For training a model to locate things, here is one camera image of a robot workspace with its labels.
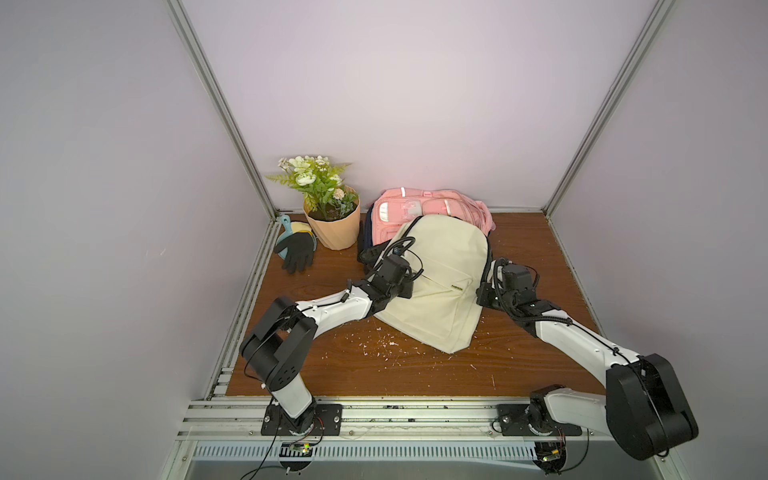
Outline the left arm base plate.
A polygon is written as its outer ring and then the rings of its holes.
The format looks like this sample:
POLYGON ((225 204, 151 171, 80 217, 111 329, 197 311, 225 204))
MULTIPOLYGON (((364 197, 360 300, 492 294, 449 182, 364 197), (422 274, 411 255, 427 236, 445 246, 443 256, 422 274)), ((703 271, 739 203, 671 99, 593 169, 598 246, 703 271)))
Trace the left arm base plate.
POLYGON ((339 436, 343 419, 341 404, 311 404, 297 418, 290 417, 276 403, 267 406, 260 433, 262 436, 339 436))

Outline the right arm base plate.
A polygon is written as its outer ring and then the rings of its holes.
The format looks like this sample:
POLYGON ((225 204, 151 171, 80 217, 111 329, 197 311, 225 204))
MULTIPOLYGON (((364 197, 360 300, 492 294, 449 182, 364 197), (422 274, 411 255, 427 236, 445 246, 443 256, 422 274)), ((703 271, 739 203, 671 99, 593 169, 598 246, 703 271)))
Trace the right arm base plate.
POLYGON ((539 413, 531 413, 529 404, 498 404, 496 413, 492 428, 503 436, 578 437, 583 434, 579 426, 557 423, 539 413))

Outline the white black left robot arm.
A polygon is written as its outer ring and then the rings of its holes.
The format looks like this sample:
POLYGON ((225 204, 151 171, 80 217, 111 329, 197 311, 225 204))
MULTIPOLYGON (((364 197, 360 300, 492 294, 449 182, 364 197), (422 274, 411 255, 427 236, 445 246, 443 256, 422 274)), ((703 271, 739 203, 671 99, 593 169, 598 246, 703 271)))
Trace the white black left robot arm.
POLYGON ((244 374, 260 381, 271 396, 263 421, 267 435, 322 434, 317 401, 301 369, 314 340, 339 326, 371 317, 400 297, 408 298, 424 267, 413 269, 406 254, 416 239, 407 235, 389 243, 373 269, 344 290, 311 301, 279 297, 240 345, 244 374))

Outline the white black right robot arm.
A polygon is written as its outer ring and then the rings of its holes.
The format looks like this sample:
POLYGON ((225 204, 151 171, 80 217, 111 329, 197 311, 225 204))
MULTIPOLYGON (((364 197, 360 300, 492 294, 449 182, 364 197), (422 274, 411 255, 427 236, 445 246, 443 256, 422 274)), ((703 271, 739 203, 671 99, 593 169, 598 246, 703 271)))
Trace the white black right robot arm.
POLYGON ((604 388, 601 394, 551 385, 533 392, 525 422, 535 435, 560 425, 610 435, 636 460, 666 456, 696 439, 699 426, 671 363, 641 355, 582 325, 537 295, 538 275, 506 258, 491 260, 477 290, 482 307, 505 313, 532 337, 567 355, 604 388))

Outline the cream canvas backpack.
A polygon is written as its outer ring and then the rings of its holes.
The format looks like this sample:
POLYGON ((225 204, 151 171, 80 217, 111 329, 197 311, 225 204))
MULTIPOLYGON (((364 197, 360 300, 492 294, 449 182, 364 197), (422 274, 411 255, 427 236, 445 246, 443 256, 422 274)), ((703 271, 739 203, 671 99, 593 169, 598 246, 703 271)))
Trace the cream canvas backpack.
POLYGON ((467 348, 482 307, 476 292, 489 261, 489 242, 478 227, 445 215, 425 215, 400 227, 395 238, 415 242, 404 258, 422 274, 410 298, 395 298, 375 317, 447 354, 467 348))

